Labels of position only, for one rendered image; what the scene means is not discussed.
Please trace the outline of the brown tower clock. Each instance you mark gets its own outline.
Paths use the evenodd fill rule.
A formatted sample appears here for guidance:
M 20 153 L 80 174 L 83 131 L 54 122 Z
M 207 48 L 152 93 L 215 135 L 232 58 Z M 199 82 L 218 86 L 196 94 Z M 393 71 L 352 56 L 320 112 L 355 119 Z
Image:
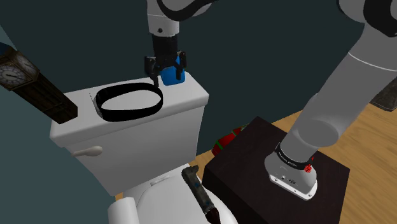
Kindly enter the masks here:
M 78 107 L 20 51 L 0 43 L 0 86 L 25 99 L 58 124 L 78 117 Z

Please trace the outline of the blue cup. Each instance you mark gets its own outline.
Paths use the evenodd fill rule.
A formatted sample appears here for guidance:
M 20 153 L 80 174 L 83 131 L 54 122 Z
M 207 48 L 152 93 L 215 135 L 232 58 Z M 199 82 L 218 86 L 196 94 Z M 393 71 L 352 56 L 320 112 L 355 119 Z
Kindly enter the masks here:
M 181 80 L 176 79 L 176 68 L 174 66 L 164 68 L 160 72 L 160 76 L 165 86 L 177 85 L 185 81 L 185 70 L 181 73 Z

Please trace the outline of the dark grey furniture piece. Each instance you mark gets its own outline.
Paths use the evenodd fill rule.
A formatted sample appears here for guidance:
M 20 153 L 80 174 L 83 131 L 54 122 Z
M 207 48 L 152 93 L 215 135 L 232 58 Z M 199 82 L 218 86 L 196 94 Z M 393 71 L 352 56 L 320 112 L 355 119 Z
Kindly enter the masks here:
M 397 77 L 384 87 L 371 101 L 370 104 L 392 112 L 397 108 Z

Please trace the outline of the red green striped object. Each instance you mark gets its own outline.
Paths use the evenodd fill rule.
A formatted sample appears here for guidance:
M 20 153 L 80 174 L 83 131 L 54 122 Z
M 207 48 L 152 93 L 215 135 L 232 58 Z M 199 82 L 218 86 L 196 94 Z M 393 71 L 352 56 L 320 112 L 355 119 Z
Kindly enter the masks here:
M 247 124 L 242 125 L 240 127 L 237 127 L 235 129 L 232 129 L 231 133 L 219 138 L 214 146 L 212 147 L 212 154 L 216 156 L 219 154 L 232 140 L 235 139 L 235 137 L 241 133 L 245 128 L 247 127 Z

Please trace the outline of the dark robot stand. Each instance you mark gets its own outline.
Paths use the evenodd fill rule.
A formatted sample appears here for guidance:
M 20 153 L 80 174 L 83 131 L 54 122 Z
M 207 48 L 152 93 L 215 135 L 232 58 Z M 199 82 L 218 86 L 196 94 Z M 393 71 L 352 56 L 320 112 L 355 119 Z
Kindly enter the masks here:
M 317 192 L 303 200 L 271 182 L 264 166 L 285 131 L 256 117 L 204 169 L 202 184 L 238 224 L 339 224 L 349 168 L 317 151 Z

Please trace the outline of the white toilet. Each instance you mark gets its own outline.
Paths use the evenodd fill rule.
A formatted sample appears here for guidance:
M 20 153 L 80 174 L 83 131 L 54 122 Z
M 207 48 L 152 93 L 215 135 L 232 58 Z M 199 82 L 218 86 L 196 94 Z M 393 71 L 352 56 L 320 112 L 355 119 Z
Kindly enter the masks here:
M 186 74 L 160 86 L 162 109 L 125 122 L 107 122 L 95 110 L 98 87 L 69 92 L 78 117 L 52 123 L 50 139 L 79 160 L 112 196 L 136 202 L 140 224 L 210 224 L 181 176 L 195 159 L 209 95 Z

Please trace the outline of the white paper roll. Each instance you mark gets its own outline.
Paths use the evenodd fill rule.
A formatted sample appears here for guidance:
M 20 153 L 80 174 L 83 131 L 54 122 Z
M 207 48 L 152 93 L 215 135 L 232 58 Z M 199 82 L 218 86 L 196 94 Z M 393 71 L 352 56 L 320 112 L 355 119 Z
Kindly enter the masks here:
M 132 197 L 117 200 L 108 207 L 109 224 L 140 224 L 136 202 Z

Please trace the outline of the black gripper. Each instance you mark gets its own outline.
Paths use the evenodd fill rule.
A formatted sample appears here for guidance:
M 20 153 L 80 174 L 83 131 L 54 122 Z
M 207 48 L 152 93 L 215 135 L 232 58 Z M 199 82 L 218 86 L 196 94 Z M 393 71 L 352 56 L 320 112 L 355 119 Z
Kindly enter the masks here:
M 159 87 L 158 76 L 162 71 L 161 66 L 157 63 L 157 58 L 163 55 L 175 55 L 174 67 L 176 68 L 176 79 L 181 80 L 181 73 L 187 66 L 186 52 L 178 51 L 178 35 L 171 37 L 152 36 L 153 51 L 155 56 L 144 58 L 144 71 L 146 75 L 153 81 L 154 86 Z

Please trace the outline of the grey brown hand tool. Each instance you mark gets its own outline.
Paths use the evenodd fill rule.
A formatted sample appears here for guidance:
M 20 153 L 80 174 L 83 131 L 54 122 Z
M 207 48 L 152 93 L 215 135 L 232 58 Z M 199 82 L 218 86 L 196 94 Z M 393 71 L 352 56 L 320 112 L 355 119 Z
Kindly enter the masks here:
M 202 183 L 199 181 L 199 178 L 197 177 L 198 171 L 198 165 L 185 167 L 181 171 L 181 176 L 198 202 L 206 220 L 210 224 L 221 224 L 219 211 L 208 196 L 207 192 L 204 190 Z

